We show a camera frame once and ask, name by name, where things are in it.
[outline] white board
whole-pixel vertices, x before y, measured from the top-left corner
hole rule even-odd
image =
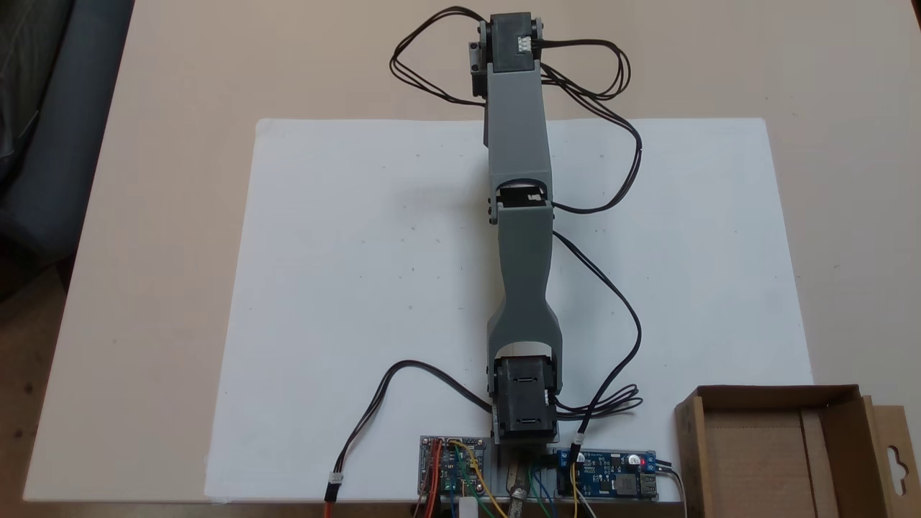
[[[698,384],[812,383],[764,121],[644,120],[643,165],[613,210],[557,211],[634,304],[644,342],[614,383],[646,402],[592,422],[586,447],[678,460],[672,410]],[[548,123],[554,195],[595,206],[633,156],[600,120]],[[256,127],[205,494],[320,500],[383,372],[420,359],[486,394],[501,299],[480,122],[263,120]],[[547,299],[568,405],[633,345],[624,306],[554,244]],[[418,438],[486,435],[490,417],[401,371],[347,457],[339,500],[415,500]],[[568,445],[576,423],[561,426]],[[662,481],[663,500],[677,491]]]

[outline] sofa cushion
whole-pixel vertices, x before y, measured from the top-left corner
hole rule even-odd
[[[0,181],[37,116],[72,3],[0,0]]]

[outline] beige table surface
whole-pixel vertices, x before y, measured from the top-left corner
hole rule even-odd
[[[204,498],[256,121],[479,119],[387,69],[394,44],[447,5],[137,1],[27,499]],[[921,30],[910,0],[467,6],[530,10],[548,39],[615,41],[634,64],[612,105],[624,116],[764,117],[815,381],[907,405],[921,446]],[[407,60],[466,94],[473,34],[469,20],[441,22]],[[592,86],[610,74],[606,57],[546,59]],[[559,92],[546,99],[550,118],[586,116]]]

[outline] robotic arm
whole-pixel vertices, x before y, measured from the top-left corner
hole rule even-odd
[[[496,442],[550,442],[558,436],[554,397],[563,388],[563,334],[547,304],[553,248],[553,175],[543,111],[539,18],[492,15],[470,44],[473,95],[486,100],[490,223],[498,226],[505,287],[487,325],[486,374]],[[497,358],[500,349],[539,342],[551,356]]]

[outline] cardboard box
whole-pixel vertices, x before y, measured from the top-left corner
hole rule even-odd
[[[921,515],[904,410],[856,385],[700,386],[675,417],[690,518]]]

